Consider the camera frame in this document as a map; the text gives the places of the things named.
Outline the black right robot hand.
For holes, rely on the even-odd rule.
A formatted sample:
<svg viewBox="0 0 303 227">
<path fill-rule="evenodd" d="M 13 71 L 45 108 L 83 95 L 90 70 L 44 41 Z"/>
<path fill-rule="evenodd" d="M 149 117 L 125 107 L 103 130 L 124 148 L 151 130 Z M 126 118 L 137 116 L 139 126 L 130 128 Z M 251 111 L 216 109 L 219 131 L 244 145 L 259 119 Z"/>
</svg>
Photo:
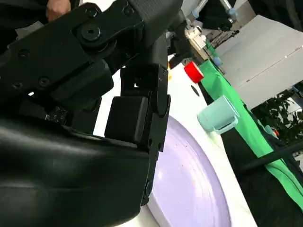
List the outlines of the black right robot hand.
<svg viewBox="0 0 303 227">
<path fill-rule="evenodd" d="M 167 130 L 180 0 L 84 3 L 0 58 L 0 224 L 112 227 L 140 213 Z"/>
</svg>

